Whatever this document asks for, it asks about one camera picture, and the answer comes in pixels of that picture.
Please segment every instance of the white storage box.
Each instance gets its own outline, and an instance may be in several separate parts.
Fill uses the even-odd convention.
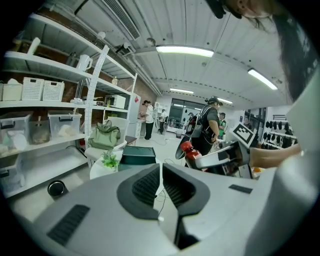
[[[29,144],[32,112],[10,112],[0,116],[0,156],[23,151]]]
[[[51,137],[69,137],[79,134],[81,114],[69,110],[52,110],[48,112]]]
[[[48,102],[61,102],[64,94],[65,83],[44,81],[43,98],[42,100]]]
[[[4,84],[0,83],[0,101],[2,101],[2,95],[4,93]]]
[[[25,77],[23,78],[22,100],[41,101],[44,90],[44,79]]]
[[[3,85],[3,101],[21,101],[22,84],[8,84]]]
[[[0,161],[0,186],[4,193],[10,193],[25,186],[21,155],[15,154]]]

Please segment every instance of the white chair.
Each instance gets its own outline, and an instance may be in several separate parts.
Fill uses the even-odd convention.
[[[124,119],[124,118],[119,118],[119,117],[113,117],[113,116],[109,116],[107,120],[111,121],[112,126],[117,126],[120,129],[121,137],[117,141],[115,147],[112,150],[113,152],[120,151],[127,144],[125,138],[126,138],[126,134],[127,134],[129,120]],[[107,151],[106,149],[100,149],[100,148],[96,148],[96,147],[89,147],[84,152],[84,154],[88,158],[88,160],[97,161],[101,157],[101,155],[106,151]]]

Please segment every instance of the person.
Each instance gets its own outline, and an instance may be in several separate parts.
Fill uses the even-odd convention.
[[[226,114],[221,112],[220,115],[219,115],[219,119],[220,119],[220,123],[219,123],[219,136],[218,136],[218,139],[219,140],[222,140],[223,139],[223,136],[225,134],[225,128],[227,126],[227,122],[225,120],[226,118]]]
[[[250,131],[252,131],[252,125],[249,123],[248,117],[244,118],[244,126],[247,127]]]
[[[207,3],[219,19],[230,12],[237,19],[245,17],[257,29],[263,30],[264,19],[273,21],[279,37],[280,59],[288,92],[292,101],[296,101],[319,69],[320,60],[314,46],[289,12],[276,0],[207,0]],[[299,144],[279,150],[251,148],[250,166],[278,167],[286,158],[300,152]]]
[[[198,122],[202,123],[202,131],[200,137],[193,137],[191,139],[191,143],[193,148],[198,150],[203,156],[210,152],[212,145],[218,138],[220,124],[218,109],[222,105],[217,97],[211,97],[207,105],[198,114],[200,118],[200,120],[198,118]]]
[[[163,134],[164,132],[164,125],[165,125],[165,120],[167,117],[167,113],[165,109],[162,109],[161,117],[160,117],[160,134]]]
[[[152,128],[154,127],[154,107],[150,104],[151,101],[145,100],[142,105],[146,106],[145,113],[142,113],[141,116],[145,117],[145,140],[150,140]]]

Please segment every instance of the ceiling light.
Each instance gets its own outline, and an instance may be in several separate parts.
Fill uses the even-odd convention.
[[[265,85],[270,87],[272,90],[278,90],[278,88],[271,81],[269,81],[266,77],[264,77],[262,74],[260,74],[254,68],[249,69],[248,73],[251,76],[254,76],[255,78],[259,79],[261,82],[263,82]]]
[[[193,91],[190,91],[190,90],[180,90],[180,89],[172,89],[172,88],[170,88],[170,91],[187,93],[187,94],[193,94],[194,93]]]
[[[229,101],[229,100],[226,100],[226,99],[223,99],[223,98],[218,98],[218,100],[221,101],[221,102],[232,104],[232,101]]]
[[[213,50],[207,50],[203,48],[196,48],[183,45],[158,45],[155,47],[160,54],[174,53],[174,54],[193,54],[211,58],[214,55]]]

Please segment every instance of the floor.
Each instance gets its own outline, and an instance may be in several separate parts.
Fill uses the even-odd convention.
[[[175,159],[176,150],[180,143],[179,138],[176,138],[174,133],[166,132],[164,135],[153,132],[150,140],[140,138],[135,145],[138,147],[153,147],[156,158],[162,163],[175,163],[177,165],[185,165],[185,160]],[[69,171],[61,176],[54,178],[61,180],[69,191],[80,186],[84,182],[90,180],[90,168],[84,164],[72,171]],[[50,181],[40,184],[23,193],[12,196],[8,199],[8,203],[12,210],[19,215],[26,217],[33,222],[42,211],[50,206],[54,200],[47,193],[47,186]],[[174,207],[170,197],[165,190],[159,188],[159,195],[154,200],[154,209],[160,212],[159,226],[167,237],[173,241],[177,225],[178,212]]]

